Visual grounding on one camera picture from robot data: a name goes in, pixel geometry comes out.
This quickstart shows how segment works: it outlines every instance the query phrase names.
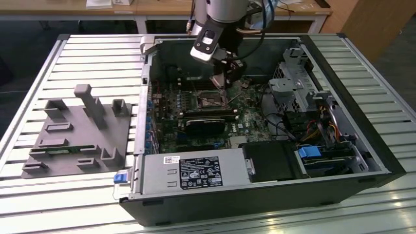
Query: floor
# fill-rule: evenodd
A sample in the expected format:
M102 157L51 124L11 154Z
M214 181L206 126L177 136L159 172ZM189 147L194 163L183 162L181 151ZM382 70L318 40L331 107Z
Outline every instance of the floor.
M74 21L49 22L43 30L34 21L0 23L0 57L13 73L13 79L0 86L0 137L9 125L26 91L42 66L58 34L133 33L133 22L86 21L82 32ZM177 25L165 32L175 33ZM159 30L159 24L150 25ZM395 91L416 109L416 17L413 17L385 50L374 66Z

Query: circuit board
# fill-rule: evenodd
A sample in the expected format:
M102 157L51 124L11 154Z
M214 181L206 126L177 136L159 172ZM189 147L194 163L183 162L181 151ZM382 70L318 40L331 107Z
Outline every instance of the circuit board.
M203 146L206 149L229 149L237 148L239 143L270 140L271 135L259 116L258 92L257 85L247 86L243 82L237 81L225 93L219 94L222 99L219 103L215 100L218 90L183 91L175 85L169 84L165 90L153 96L157 98L155 124L159 152L174 153L183 148L191 150L194 146L198 149ZM221 134L207 137L186 136L182 131L186 120L181 119L181 112L183 110L198 112L199 108L237 111L234 121L225 122Z

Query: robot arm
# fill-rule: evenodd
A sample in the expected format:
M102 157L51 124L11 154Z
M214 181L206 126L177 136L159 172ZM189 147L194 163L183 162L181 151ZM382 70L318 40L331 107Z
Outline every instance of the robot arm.
M262 23L251 22L251 26L262 27L266 21L271 21L278 0L262 1L265 4L262 2L261 6L249 0L194 0L193 2L195 22L190 34L197 35L197 38L190 55L195 60L213 66L210 80L218 89L223 89L226 84L239 79L245 70L245 63L237 56L243 34L262 33L262 30L242 30L246 16L262 11Z

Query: desk leg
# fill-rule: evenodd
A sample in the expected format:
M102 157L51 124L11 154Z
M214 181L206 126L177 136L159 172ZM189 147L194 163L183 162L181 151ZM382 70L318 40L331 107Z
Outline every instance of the desk leg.
M147 33L147 28L145 26L146 17L145 16L135 16L134 19L135 19L138 34L146 34Z
M314 17L314 21L310 25L307 33L318 33L319 32L319 30L323 26L325 19L326 19L326 15Z

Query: wooden desk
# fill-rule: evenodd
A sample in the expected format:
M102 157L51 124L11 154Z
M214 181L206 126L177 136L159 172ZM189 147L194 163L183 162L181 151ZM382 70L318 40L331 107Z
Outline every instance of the wooden desk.
M134 0L129 6L85 9L85 0L0 0L0 20L134 20L138 33L146 34L146 20L187 20L191 0ZM330 8L314 0L275 8L274 20L311 21L309 33L318 33Z
M147 20L187 20L190 14L191 0L135 0L135 23L139 33L146 33L145 21ZM305 20L311 21L307 33L318 33L325 22L326 16L330 15L330 8L321 8L314 0L302 0L301 3L287 5L285 9L275 8L274 20Z
M0 20L134 20L137 2L86 10L86 0L0 0Z

